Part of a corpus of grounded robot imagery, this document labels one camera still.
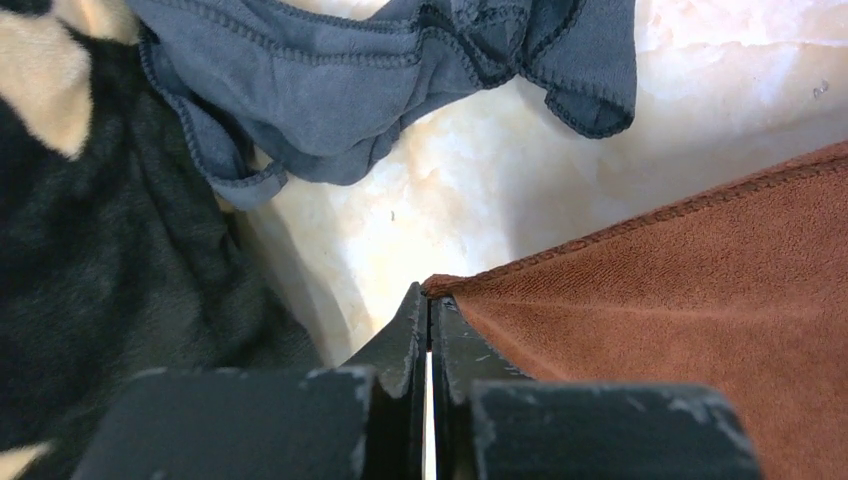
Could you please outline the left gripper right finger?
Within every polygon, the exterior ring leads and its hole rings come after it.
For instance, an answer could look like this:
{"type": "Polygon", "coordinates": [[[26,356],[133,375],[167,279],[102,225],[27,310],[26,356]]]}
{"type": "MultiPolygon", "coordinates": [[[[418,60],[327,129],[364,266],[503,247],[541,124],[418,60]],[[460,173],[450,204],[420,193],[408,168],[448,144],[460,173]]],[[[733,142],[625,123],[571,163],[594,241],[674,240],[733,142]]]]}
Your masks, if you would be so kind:
{"type": "Polygon", "coordinates": [[[430,304],[441,479],[758,479],[733,406],[702,385],[531,379],[461,315],[430,304]]]}

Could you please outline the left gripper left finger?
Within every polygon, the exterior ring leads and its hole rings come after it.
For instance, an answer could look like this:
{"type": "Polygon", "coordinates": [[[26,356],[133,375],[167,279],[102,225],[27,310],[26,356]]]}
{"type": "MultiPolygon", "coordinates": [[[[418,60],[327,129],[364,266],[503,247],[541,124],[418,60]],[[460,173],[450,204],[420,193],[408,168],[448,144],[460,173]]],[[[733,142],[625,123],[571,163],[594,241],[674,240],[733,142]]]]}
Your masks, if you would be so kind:
{"type": "Polygon", "coordinates": [[[427,302],[345,364],[305,370],[154,370],[101,421],[77,479],[419,479],[427,302]]]}

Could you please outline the brown towel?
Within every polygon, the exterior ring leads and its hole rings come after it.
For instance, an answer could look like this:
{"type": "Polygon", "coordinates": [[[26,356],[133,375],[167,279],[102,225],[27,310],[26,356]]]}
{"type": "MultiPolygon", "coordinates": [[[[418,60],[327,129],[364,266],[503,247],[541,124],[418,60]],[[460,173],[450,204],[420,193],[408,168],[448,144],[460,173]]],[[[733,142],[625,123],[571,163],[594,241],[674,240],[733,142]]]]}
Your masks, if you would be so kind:
{"type": "Polygon", "coordinates": [[[847,475],[845,143],[423,288],[537,379],[705,383],[767,478],[847,475]]]}

